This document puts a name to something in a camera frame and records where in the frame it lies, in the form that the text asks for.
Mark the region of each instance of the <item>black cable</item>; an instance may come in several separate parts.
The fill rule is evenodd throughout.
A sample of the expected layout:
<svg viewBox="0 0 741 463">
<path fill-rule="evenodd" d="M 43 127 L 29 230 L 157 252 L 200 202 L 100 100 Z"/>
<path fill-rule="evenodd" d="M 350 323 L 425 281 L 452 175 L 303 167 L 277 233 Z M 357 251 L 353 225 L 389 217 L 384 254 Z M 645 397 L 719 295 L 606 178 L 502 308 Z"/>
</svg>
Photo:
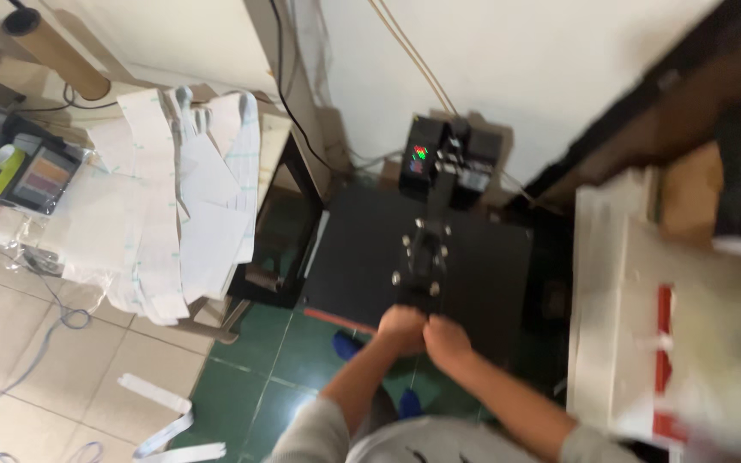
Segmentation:
<svg viewBox="0 0 741 463">
<path fill-rule="evenodd" d="M 70 90 L 72 97 L 67 98 L 67 91 Z M 72 89 L 70 87 L 69 83 L 64 84 L 64 90 L 62 90 L 62 99 L 65 103 L 67 103 L 65 106 L 59 106 L 57 108 L 42 108 L 38 110 L 19 110 L 23 113 L 38 113 L 38 112 L 45 112 L 45 111 L 61 111 L 67 108 L 77 108 L 80 110 L 100 110 L 102 108 L 107 108 L 108 106 L 118 105 L 118 101 L 114 101 L 113 103 L 108 103 L 107 105 L 99 105 L 99 106 L 80 106 L 76 103 L 76 90 Z"/>
<path fill-rule="evenodd" d="M 296 128 L 299 129 L 299 131 L 302 133 L 302 137 L 304 138 L 304 144 L 307 145 L 308 150 L 310 150 L 310 153 L 314 155 L 314 157 L 321 162 L 325 167 L 328 168 L 331 172 L 335 174 L 348 174 L 343 171 L 339 171 L 338 169 L 331 166 L 329 163 L 325 162 L 324 159 L 319 157 L 319 154 L 316 154 L 314 151 L 314 148 L 310 145 L 310 140 L 308 139 L 308 134 L 304 131 L 302 126 L 299 124 L 299 121 L 296 120 L 296 118 L 293 115 L 293 112 L 291 112 L 291 108 L 287 106 L 287 101 L 285 101 L 285 95 L 282 91 L 282 60 L 283 60 L 283 34 L 282 34 L 282 19 L 279 17 L 279 10 L 276 8 L 276 2 L 275 0 L 270 0 L 270 5 L 273 8 L 273 16 L 276 16 L 276 25 L 278 28 L 278 38 L 279 38 L 279 67 L 277 69 L 277 81 L 276 81 L 276 87 L 279 90 L 279 99 L 282 100 L 283 106 L 285 106 L 285 111 L 287 112 L 288 117 L 291 118 L 293 123 L 295 124 Z"/>
<path fill-rule="evenodd" d="M 79 106 L 76 103 L 76 90 L 72 90 L 73 98 L 70 100 L 67 100 L 67 88 L 70 87 L 70 84 L 64 84 L 64 91 L 62 92 L 62 98 L 64 99 L 65 103 L 69 104 L 70 106 L 73 106 L 74 108 L 80 109 L 80 110 L 100 110 L 102 108 L 107 108 L 113 105 L 118 105 L 118 101 L 114 101 L 113 103 L 108 103 L 106 105 L 99 105 L 99 106 Z"/>
</svg>

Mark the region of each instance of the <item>foot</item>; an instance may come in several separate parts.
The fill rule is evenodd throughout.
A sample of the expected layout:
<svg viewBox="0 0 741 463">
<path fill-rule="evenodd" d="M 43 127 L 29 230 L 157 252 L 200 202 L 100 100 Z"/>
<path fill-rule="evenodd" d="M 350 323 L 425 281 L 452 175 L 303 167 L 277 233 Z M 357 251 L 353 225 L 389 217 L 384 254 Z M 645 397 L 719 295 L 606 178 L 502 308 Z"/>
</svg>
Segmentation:
<svg viewBox="0 0 741 463">
<path fill-rule="evenodd" d="M 422 412 L 422 404 L 413 389 L 408 389 L 399 398 L 399 419 L 416 418 L 425 415 Z"/>
<path fill-rule="evenodd" d="M 345 362 L 353 358 L 357 352 L 365 347 L 365 343 L 353 339 L 350 334 L 344 331 L 337 331 L 330 343 L 334 346 L 334 350 L 339 358 Z"/>
</svg>

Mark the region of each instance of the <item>paper roll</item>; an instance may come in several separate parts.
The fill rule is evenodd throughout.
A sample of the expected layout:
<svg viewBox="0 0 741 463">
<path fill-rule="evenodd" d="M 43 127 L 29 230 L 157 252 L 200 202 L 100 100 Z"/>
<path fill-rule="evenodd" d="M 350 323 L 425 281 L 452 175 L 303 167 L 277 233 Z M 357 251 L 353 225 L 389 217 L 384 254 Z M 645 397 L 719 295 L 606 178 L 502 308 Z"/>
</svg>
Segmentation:
<svg viewBox="0 0 741 463">
<path fill-rule="evenodd" d="M 2 21 L 2 30 L 55 70 L 85 100 L 99 100 L 110 91 L 110 81 L 99 74 L 33 8 L 18 8 Z"/>
</svg>

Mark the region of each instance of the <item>black frame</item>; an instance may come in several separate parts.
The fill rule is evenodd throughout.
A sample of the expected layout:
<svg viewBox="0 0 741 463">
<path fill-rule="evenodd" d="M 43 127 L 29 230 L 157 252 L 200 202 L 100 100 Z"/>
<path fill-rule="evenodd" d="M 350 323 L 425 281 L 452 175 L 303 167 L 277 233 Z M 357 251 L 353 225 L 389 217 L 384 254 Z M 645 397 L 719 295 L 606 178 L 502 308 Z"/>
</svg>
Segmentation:
<svg viewBox="0 0 741 463">
<path fill-rule="evenodd" d="M 279 158 L 277 169 L 273 172 L 273 178 L 268 187 L 269 195 L 270 189 L 273 188 L 273 181 L 276 179 L 279 167 L 282 165 L 287 167 L 287 170 L 291 173 L 291 177 L 293 177 L 293 180 L 297 185 L 299 185 L 299 190 L 302 192 L 311 212 L 308 220 L 302 228 L 302 234 L 297 240 L 300 252 L 296 254 L 293 262 L 291 262 L 291 268 L 288 269 L 287 278 L 283 282 L 283 286 L 277 292 L 272 292 L 247 281 L 244 278 L 245 267 L 247 264 L 239 264 L 236 267 L 231 287 L 227 290 L 227 293 L 232 295 L 234 298 L 247 299 L 270 306 L 293 309 L 296 307 L 296 303 L 299 301 L 302 293 L 302 287 L 304 286 L 304 267 L 307 264 L 307 258 L 310 255 L 310 247 L 314 242 L 312 238 L 316 233 L 317 226 L 319 226 L 319 220 L 324 211 L 324 203 L 322 198 L 319 196 L 319 192 L 316 190 L 316 186 L 314 185 L 313 179 L 310 177 L 302 153 L 299 151 L 299 147 L 296 145 L 293 137 L 288 137 L 285 142 L 282 157 Z M 256 216 L 257 223 L 262 219 L 263 210 L 264 207 L 259 210 L 259 213 Z M 259 237 L 257 236 L 254 247 L 258 246 Z"/>
<path fill-rule="evenodd" d="M 686 76 L 718 54 L 739 46 L 741 0 L 725 0 L 653 65 L 643 76 L 642 83 L 617 100 L 571 143 L 558 162 L 546 167 L 525 186 L 525 192 L 534 198 L 539 197 L 636 116 L 654 105 L 672 81 Z M 506 208 L 526 209 L 529 205 L 527 198 L 517 195 Z"/>
</svg>

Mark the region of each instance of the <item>digital display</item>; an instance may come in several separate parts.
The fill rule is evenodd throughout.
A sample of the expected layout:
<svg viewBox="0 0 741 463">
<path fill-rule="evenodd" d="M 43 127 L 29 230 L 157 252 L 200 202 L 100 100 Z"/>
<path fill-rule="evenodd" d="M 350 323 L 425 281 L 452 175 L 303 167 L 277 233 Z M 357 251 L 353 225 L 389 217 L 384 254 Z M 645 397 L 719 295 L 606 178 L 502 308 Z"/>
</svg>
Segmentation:
<svg viewBox="0 0 741 463">
<path fill-rule="evenodd" d="M 414 161 L 416 161 L 417 159 L 422 159 L 423 161 L 425 161 L 425 158 L 427 157 L 427 148 L 420 147 L 419 145 L 413 145 L 413 154 L 411 156 L 413 156 Z"/>
<path fill-rule="evenodd" d="M 425 169 L 425 163 L 420 160 L 417 160 L 417 161 L 411 160 L 410 165 L 408 166 L 408 169 L 410 169 L 410 171 L 413 172 L 414 174 L 421 174 L 422 171 L 424 171 Z"/>
</svg>

